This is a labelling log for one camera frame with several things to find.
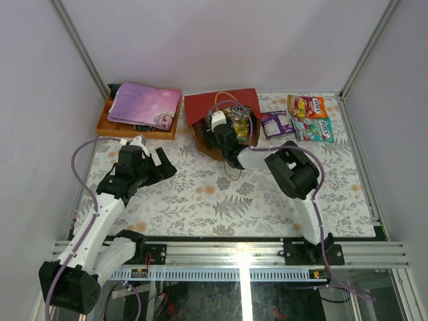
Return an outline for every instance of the floral tablecloth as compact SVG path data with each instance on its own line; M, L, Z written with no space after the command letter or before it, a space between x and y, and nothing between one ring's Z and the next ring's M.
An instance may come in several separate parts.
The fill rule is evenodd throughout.
M317 155L326 169L326 183L319 194L324 224L335 236L375 236L339 106L334 94L317 95L325 99L336 141L298 144ZM262 112L287 109L286 94L258 96ZM277 146L287 140L295 140L295 136L289 134L267 141L262 131L258 146ZM148 140L146 145L151 152L163 147L177 173L171 179L141 188L109 235L122 229L146 235L301 235L302 225L294 203L280 191L270 172L244 170L239 180L228 179L222 162L197 150L187 132L184 107L176 139ZM116 162L119 149L117 142L98 142L88 177L92 189ZM239 174L236 169L227 170L231 177ZM92 211L92 200L85 194L75 216L74 233Z

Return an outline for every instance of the snack packet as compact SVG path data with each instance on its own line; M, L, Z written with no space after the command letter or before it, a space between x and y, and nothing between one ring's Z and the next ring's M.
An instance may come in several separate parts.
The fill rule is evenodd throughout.
M251 115L251 108L247 106L244 106L244 108L246 108ZM247 113L244 112L240 106L227 107L223 111L226 117L232 121L236 138L238 138L240 143L245 144L249 132L249 118Z
M288 124L286 111L264 112L261 114L261 127L266 139L295 132L292 125Z
M323 97L288 95L288 110L293 117L326 118Z
M329 118L292 118L298 140L334 142L332 123Z

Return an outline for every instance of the white enclosure wall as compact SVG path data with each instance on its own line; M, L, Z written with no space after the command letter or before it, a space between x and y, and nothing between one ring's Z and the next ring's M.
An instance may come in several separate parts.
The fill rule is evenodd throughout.
M403 1L347 102L388 230L428 307L428 2Z
M338 91L389 0L63 0L106 83Z
M0 1L0 43L0 319L24 321L72 215L71 155L94 136L102 98L48 1Z

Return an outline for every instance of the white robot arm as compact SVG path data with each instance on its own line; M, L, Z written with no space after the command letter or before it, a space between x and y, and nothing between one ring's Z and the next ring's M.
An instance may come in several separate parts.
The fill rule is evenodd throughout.
M254 151L239 144L234 129L227 123L222 111L211 115L211 130L225 160L238 169L270 170L280 189L292 198L303 225L303 237L314 249L320 248L320 224L312 203L312 195L318 186L318 169L303 153L296 150ZM289 141L284 144L297 146ZM326 226L325 237L331 237Z
M88 314L98 301L100 288L122 264L132 259L145 260L144 236L133 231L121 231L105 251L100 255L98 252L137 189L168 179L177 170L161 148L156 149L161 162L156 166L140 136L121 143L126 145L113 166L115 173L112 175L112 169L96 189L98 212L85 218L73 241L55 262L45 261L39 269L46 300L54 278L63 268L53 290L52 306Z

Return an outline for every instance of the purple cloth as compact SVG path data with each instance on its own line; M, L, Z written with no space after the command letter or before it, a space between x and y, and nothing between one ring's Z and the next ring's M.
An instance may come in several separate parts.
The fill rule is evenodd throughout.
M180 90L156 89L124 82L116 93L107 119L169 130L181 94Z

